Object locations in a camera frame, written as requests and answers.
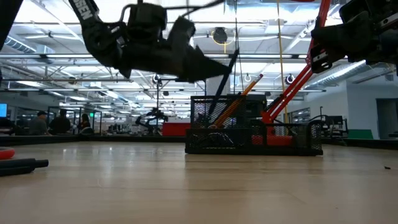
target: green object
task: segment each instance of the green object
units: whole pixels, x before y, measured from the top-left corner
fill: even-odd
[[[351,139],[373,139],[372,130],[370,129],[350,129],[348,130],[348,138]]]

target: computer monitor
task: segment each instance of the computer monitor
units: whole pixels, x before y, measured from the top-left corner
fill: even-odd
[[[0,118],[7,118],[7,104],[0,103]]]

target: ceiling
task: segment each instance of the ceiling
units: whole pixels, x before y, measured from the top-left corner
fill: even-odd
[[[132,0],[96,0],[100,9],[99,16],[105,22],[117,21],[121,14],[121,9],[127,4],[134,4]],[[146,0],[154,4],[160,4],[163,7],[168,6],[184,6],[204,5],[210,0]],[[189,19],[196,24],[196,34],[193,38],[193,44],[199,46],[205,54],[231,54],[236,47],[239,46],[242,54],[251,55],[278,55],[279,33],[277,5],[275,1],[263,1],[258,4],[239,4],[235,13],[233,7],[228,4],[220,4],[209,9],[194,12],[189,15]],[[306,55],[310,44],[310,31],[313,28],[313,22],[318,14],[319,3],[296,3],[290,1],[281,1],[280,5],[280,23],[281,23],[281,44],[282,53]],[[336,12],[340,8],[339,5],[331,6],[330,16],[326,24],[339,24],[340,18]],[[169,30],[173,26],[174,20],[186,12],[186,10],[168,11],[168,25],[164,31],[166,37]],[[128,20],[128,11],[124,16],[124,21]],[[227,46],[217,44],[212,38],[211,33],[215,27],[224,27],[228,34]],[[238,28],[239,41],[235,41],[236,28]],[[104,88],[104,89],[132,89],[132,91],[112,91],[110,94],[101,96],[97,91],[70,92],[70,91],[51,91],[55,96],[63,98],[63,96],[78,96],[81,100],[69,98],[71,102],[85,102],[86,98],[95,102],[123,103],[130,102],[141,104],[140,113],[145,113],[155,106],[154,96],[156,91],[144,92],[143,90],[154,90],[156,87],[152,82],[153,73],[133,71],[129,82],[122,80],[122,76],[118,75],[118,71],[113,68],[105,68],[97,61],[91,58],[76,59],[75,54],[87,54],[84,42],[81,36],[81,27],[78,19],[72,11],[67,0],[43,0],[41,3],[35,0],[25,0],[17,15],[15,23],[10,32],[10,37],[23,43],[25,46],[39,50],[46,49],[51,53],[70,54],[69,58],[54,58],[52,64],[43,63],[35,59],[23,58],[4,58],[3,75],[5,78],[21,78],[21,79],[46,79],[56,80],[54,82],[39,82],[40,88],[57,89],[62,88]],[[5,46],[2,54],[22,54],[21,51],[12,47]],[[305,66],[304,58],[289,59],[283,61],[284,75],[298,75]],[[274,59],[250,59],[244,58],[236,64],[236,72],[231,75],[237,76],[235,88],[237,90],[248,86],[254,77],[260,73],[264,74],[264,78],[256,85],[256,88],[268,88],[280,90],[282,86],[280,61],[278,56]],[[65,82],[69,78],[84,79],[85,82],[68,83]],[[162,78],[173,78],[173,76],[162,76]],[[12,84],[13,88],[17,88],[21,83]],[[26,88],[38,88],[37,86],[25,85]],[[167,99],[185,99],[181,102],[189,103],[191,95],[204,94],[204,82],[197,83],[177,83],[174,81],[163,81],[164,86],[160,92],[160,98],[167,102]],[[192,91],[169,91],[168,96],[163,95],[165,90],[190,89]],[[164,110],[171,112],[175,116],[186,117],[189,106],[185,110],[174,110],[173,108],[164,107]]]

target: wooden floor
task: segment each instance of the wooden floor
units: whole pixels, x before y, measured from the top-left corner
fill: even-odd
[[[398,223],[398,151],[207,156],[115,142],[16,151],[50,166],[0,178],[1,224]]]

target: orange stick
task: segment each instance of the orange stick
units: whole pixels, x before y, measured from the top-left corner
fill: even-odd
[[[241,96],[246,96],[251,89],[253,89],[253,87],[257,84],[257,82],[260,81],[260,79],[263,77],[262,74],[260,74],[253,82],[250,83],[250,85],[243,91],[243,93],[241,94]],[[212,126],[215,126],[214,128],[219,128],[221,127],[221,125],[223,125],[223,123],[225,122],[225,120],[231,116],[231,114],[236,110],[236,108],[239,106],[239,104],[242,102],[242,99],[237,99],[235,100],[231,106],[229,106],[229,108],[214,122]]]

